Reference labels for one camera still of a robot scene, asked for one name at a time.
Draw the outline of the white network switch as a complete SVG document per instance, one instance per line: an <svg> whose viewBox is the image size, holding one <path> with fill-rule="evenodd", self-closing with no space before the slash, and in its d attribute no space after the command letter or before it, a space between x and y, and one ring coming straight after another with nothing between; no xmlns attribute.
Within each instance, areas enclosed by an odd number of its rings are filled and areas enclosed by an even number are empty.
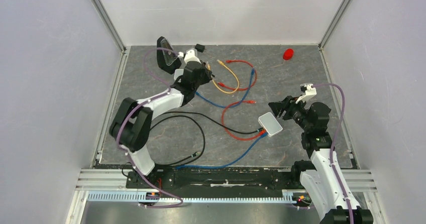
<svg viewBox="0 0 426 224"><path fill-rule="evenodd" d="M182 76L183 73L184 73L184 69L176 69L174 71L174 76L173 76L174 80L176 80L178 77Z"/></svg>
<svg viewBox="0 0 426 224"><path fill-rule="evenodd" d="M258 117L258 123L266 131L267 136L272 137L283 131L283 127L276 119L275 115L267 112Z"/></svg>

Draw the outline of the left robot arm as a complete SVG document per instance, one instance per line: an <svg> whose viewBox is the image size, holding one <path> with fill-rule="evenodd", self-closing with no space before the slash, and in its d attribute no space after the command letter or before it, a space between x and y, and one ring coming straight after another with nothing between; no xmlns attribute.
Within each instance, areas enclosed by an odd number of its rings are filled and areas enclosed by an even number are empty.
<svg viewBox="0 0 426 224"><path fill-rule="evenodd" d="M197 89L211 80L211 71L204 62L189 61L182 75L162 93L142 100L127 97L121 102L109 134L130 156L132 165L139 172L138 181L144 187L151 188L158 180L157 173L153 171L155 163L146 147L152 120L189 103Z"/></svg>

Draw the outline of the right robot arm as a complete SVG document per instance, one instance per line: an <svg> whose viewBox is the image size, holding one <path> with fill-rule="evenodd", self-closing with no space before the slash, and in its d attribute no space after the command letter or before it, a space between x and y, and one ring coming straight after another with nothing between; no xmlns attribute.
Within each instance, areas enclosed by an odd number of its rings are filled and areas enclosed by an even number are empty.
<svg viewBox="0 0 426 224"><path fill-rule="evenodd" d="M287 96L270 102L276 118L293 120L301 127L301 143L309 160L296 161L291 167L290 182L305 188L321 223L373 223L370 210L363 209L344 179L328 132L331 109L322 102L305 108L305 102Z"/></svg>

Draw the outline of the black metronome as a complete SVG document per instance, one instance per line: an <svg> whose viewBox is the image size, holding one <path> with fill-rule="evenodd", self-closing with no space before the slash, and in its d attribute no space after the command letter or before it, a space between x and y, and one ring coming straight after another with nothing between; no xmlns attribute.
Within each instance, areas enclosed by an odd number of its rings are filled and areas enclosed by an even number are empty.
<svg viewBox="0 0 426 224"><path fill-rule="evenodd" d="M175 70L179 69L181 66L181 60L178 54L174 51L170 42L163 36L157 39L157 48L167 49L157 50L156 57L158 67L169 74L174 74Z"/></svg>

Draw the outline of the red round cap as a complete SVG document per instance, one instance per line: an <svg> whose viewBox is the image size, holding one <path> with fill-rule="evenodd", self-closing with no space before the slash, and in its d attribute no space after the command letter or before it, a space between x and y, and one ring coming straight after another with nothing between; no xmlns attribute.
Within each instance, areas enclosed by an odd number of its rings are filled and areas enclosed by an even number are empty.
<svg viewBox="0 0 426 224"><path fill-rule="evenodd" d="M284 51L282 58L283 58L283 60L288 61L288 60L292 59L293 56L294 56L294 50L289 48L289 49L286 49Z"/></svg>

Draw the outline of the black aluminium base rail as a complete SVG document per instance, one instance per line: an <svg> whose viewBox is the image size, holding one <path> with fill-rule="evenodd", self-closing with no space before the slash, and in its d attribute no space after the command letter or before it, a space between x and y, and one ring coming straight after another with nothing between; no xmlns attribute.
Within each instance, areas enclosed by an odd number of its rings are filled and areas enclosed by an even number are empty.
<svg viewBox="0 0 426 224"><path fill-rule="evenodd" d="M155 169L146 178L181 198L281 197L282 191L305 190L288 168Z"/></svg>

